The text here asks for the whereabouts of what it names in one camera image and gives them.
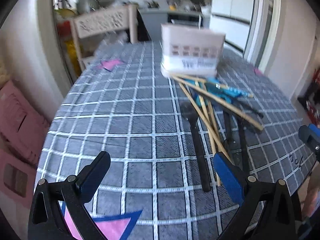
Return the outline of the white plastic utensil caddy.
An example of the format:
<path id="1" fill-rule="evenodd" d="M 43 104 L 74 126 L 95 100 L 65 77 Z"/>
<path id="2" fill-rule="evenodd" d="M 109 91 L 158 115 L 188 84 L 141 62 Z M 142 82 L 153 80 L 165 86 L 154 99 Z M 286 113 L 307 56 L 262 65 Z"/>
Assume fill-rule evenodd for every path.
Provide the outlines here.
<path id="1" fill-rule="evenodd" d="M 162 29 L 161 72 L 164 77 L 191 75 L 215 77 L 225 34 L 186 25 L 166 23 Z"/>

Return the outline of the grey checked tablecloth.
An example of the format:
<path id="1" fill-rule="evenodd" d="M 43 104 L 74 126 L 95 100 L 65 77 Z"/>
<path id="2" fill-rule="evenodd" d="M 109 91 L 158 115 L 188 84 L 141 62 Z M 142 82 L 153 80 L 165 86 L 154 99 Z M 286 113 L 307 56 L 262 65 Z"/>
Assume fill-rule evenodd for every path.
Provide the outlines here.
<path id="1" fill-rule="evenodd" d="M 111 166 L 86 209 L 109 239 L 216 239 L 237 205 L 226 189 L 201 187 L 190 126 L 180 113 L 187 98 L 161 74 L 162 49 L 146 42 L 114 46 L 77 79 L 52 121 L 36 179 L 63 181 L 101 151 Z M 219 80 L 251 94 L 261 133 L 245 132 L 249 169 L 260 181 L 283 179 L 294 193 L 316 157 L 300 141 L 295 107 L 268 78 L 224 50 Z"/>

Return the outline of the white perforated storage cart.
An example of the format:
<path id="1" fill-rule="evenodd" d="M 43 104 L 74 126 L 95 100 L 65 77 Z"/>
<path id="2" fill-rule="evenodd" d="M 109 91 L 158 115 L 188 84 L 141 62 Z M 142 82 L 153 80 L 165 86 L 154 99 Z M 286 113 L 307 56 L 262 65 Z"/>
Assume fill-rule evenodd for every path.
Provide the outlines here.
<path id="1" fill-rule="evenodd" d="M 128 30 L 130 42 L 137 43 L 137 11 L 137 5 L 129 3 L 96 10 L 69 20 L 78 63 L 82 71 L 86 69 L 86 64 L 92 58 L 82 56 L 80 40 L 111 31 Z"/>

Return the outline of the blue bamboo chopstick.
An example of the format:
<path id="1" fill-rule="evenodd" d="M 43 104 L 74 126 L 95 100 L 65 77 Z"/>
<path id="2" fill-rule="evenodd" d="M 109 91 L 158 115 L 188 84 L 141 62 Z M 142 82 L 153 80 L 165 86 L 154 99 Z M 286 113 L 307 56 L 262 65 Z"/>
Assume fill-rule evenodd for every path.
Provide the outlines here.
<path id="1" fill-rule="evenodd" d="M 229 87 L 227 85 L 221 84 L 215 78 L 203 79 L 199 77 L 193 77 L 191 79 L 184 78 L 184 80 L 192 84 L 195 84 L 195 82 L 198 82 L 199 85 L 204 84 L 208 92 L 212 94 L 225 94 L 233 98 L 240 98 L 240 97 L 253 98 L 253 95 L 251 93 L 241 89 L 237 89 L 234 87 Z"/>

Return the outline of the black built-in oven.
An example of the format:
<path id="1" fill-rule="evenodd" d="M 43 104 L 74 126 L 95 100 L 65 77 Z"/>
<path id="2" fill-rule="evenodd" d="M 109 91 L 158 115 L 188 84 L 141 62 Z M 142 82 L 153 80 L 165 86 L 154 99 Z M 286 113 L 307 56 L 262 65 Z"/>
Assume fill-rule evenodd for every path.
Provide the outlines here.
<path id="1" fill-rule="evenodd" d="M 203 17 L 199 14 L 168 13 L 168 23 L 203 27 Z"/>

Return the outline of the white refrigerator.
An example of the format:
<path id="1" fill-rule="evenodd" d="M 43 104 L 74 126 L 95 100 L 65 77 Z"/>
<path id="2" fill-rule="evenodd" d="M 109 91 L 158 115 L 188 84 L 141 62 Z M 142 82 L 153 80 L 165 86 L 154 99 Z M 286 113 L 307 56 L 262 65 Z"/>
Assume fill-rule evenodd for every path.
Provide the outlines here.
<path id="1" fill-rule="evenodd" d="M 209 28 L 225 34 L 224 46 L 244 55 L 254 0 L 212 0 Z"/>

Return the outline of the gold patterned chopstick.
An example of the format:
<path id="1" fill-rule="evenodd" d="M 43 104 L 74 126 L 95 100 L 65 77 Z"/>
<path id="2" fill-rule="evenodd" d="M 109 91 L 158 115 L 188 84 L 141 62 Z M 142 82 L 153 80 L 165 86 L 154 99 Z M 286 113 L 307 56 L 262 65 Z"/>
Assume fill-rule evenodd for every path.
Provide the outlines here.
<path id="1" fill-rule="evenodd" d="M 208 114 L 208 111 L 207 111 L 207 102 L 206 102 L 206 100 L 204 100 L 204 97 L 202 97 L 200 95 L 199 95 L 199 101 L 201 103 L 201 107 L 202 107 L 202 111 L 204 113 L 204 116 L 206 117 L 206 119 L 208 121 L 209 127 L 212 128 L 212 123 L 210 121 L 209 114 Z M 212 149 L 212 154 L 215 155 L 216 154 L 215 141 L 214 141 L 214 138 L 212 136 L 212 133 L 211 132 L 208 132 L 208 133 L 209 133 L 209 140 L 210 140 L 210 145 L 211 145 L 211 149 Z M 215 173 L 215 174 L 216 174 L 217 186 L 221 186 L 220 177 L 218 176 L 217 173 Z"/>

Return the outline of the pink cardboard box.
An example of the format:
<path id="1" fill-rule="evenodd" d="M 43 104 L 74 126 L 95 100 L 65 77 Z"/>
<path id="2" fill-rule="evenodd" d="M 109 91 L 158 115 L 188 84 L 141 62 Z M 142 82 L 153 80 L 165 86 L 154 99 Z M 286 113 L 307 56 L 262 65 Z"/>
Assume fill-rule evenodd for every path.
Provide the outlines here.
<path id="1" fill-rule="evenodd" d="M 30 208 L 49 123 L 10 80 L 1 89 L 1 192 Z"/>

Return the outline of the black plastic spoon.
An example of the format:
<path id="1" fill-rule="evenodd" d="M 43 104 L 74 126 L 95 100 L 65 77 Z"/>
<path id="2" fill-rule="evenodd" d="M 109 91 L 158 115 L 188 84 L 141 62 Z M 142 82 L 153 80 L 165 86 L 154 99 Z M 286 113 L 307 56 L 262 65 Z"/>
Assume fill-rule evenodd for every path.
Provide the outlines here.
<path id="1" fill-rule="evenodd" d="M 197 111 L 189 101 L 183 101 L 180 104 L 181 116 L 189 122 L 191 136 L 193 139 L 194 149 L 196 153 L 197 164 L 199 168 L 199 175 L 204 192 L 211 190 L 210 176 L 207 167 L 206 158 L 204 156 L 204 150 L 202 146 L 201 137 L 199 135 L 199 129 L 197 120 L 199 118 Z"/>

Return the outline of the plain bamboo chopstick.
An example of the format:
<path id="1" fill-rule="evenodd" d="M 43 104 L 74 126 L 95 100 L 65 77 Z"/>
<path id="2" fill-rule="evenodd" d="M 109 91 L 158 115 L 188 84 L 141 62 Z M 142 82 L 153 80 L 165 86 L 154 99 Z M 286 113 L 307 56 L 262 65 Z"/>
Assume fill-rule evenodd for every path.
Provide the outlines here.
<path id="1" fill-rule="evenodd" d="M 175 75 L 171 75 L 171 78 L 173 78 L 174 80 L 178 81 L 179 83 L 182 83 L 186 86 L 188 86 L 189 88 L 192 88 L 194 90 L 196 90 L 201 96 L 203 96 L 204 98 L 210 100 L 210 101 L 214 101 L 217 102 L 218 104 L 220 104 L 221 106 L 225 107 L 226 109 L 230 110 L 231 112 L 235 113 L 237 116 L 243 118 L 244 120 L 246 120 L 247 122 L 249 122 L 250 124 L 252 124 L 256 129 L 262 131 L 264 129 L 264 127 L 262 126 L 262 124 L 260 124 L 259 122 L 255 121 L 253 118 L 251 118 L 249 115 L 247 115 L 246 113 L 244 113 L 243 111 L 241 111 L 240 109 L 238 109 L 237 107 L 233 106 L 232 104 L 226 102 L 225 100 L 210 94 L 208 91 L 205 91 L 204 89 L 193 85 L 192 83 L 185 81 L 184 79 L 175 76 Z"/>

